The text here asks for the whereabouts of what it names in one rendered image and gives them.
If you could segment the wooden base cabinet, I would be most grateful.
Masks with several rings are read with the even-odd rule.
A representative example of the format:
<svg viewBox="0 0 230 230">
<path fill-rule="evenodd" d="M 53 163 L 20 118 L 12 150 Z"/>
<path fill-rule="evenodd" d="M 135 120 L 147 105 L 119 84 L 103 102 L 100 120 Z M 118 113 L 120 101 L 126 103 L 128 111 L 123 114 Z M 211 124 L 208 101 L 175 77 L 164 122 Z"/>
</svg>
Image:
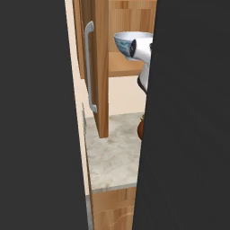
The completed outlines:
<svg viewBox="0 0 230 230">
<path fill-rule="evenodd" d="M 132 230 L 137 185 L 89 189 L 86 196 L 91 230 Z"/>
</svg>

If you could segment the dark grey panel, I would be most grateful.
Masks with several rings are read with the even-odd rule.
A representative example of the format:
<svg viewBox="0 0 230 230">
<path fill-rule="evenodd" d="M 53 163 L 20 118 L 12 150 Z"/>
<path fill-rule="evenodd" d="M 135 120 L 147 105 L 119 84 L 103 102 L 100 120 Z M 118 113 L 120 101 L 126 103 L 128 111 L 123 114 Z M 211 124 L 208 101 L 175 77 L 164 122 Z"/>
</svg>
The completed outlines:
<svg viewBox="0 0 230 230">
<path fill-rule="evenodd" d="M 0 230 L 88 230 L 65 0 L 0 0 Z"/>
<path fill-rule="evenodd" d="M 158 0 L 132 230 L 230 230 L 230 0 Z"/>
</svg>

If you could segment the wooden wall cabinet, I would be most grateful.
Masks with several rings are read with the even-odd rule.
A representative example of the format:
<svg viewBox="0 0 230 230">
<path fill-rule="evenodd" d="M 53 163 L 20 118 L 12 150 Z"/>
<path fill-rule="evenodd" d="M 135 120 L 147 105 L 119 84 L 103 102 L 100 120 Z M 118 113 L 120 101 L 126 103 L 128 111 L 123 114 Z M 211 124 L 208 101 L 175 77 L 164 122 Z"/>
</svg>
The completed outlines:
<svg viewBox="0 0 230 230">
<path fill-rule="evenodd" d="M 114 34 L 153 32 L 157 0 L 109 0 L 109 77 L 138 75 L 141 61 L 127 60 L 118 50 Z"/>
</svg>

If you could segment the white bowl with blue pattern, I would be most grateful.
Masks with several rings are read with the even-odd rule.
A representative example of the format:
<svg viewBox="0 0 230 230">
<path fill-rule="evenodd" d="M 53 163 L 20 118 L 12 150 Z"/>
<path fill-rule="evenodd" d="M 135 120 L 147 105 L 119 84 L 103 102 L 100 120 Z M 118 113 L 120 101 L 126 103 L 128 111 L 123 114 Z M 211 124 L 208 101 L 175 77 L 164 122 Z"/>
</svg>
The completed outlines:
<svg viewBox="0 0 230 230">
<path fill-rule="evenodd" d="M 119 52 L 127 59 L 131 60 L 129 48 L 134 39 L 152 38 L 153 34 L 143 31 L 123 31 L 114 34 L 113 38 Z"/>
</svg>

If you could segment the wooden cabinet door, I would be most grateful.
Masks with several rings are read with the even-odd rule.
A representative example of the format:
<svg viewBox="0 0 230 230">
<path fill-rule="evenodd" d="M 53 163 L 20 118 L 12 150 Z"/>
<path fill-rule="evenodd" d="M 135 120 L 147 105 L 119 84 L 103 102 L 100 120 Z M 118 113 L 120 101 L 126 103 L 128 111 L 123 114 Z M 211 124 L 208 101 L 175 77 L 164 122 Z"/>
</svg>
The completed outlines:
<svg viewBox="0 0 230 230">
<path fill-rule="evenodd" d="M 80 77 L 87 88 L 84 29 L 89 21 L 94 31 L 89 34 L 90 59 L 93 71 L 93 113 L 99 138 L 109 135 L 109 0 L 72 0 L 75 21 L 75 41 Z"/>
</svg>

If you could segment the brown round object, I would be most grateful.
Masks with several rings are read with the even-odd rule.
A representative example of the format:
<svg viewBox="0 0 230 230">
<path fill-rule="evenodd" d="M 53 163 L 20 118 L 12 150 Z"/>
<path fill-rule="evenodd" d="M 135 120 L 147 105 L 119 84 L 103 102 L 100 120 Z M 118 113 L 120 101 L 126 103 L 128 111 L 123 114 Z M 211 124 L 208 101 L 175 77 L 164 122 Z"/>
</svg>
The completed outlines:
<svg viewBox="0 0 230 230">
<path fill-rule="evenodd" d="M 144 115 L 141 117 L 140 122 L 137 127 L 137 135 L 142 140 L 143 135 L 143 128 L 144 128 Z"/>
</svg>

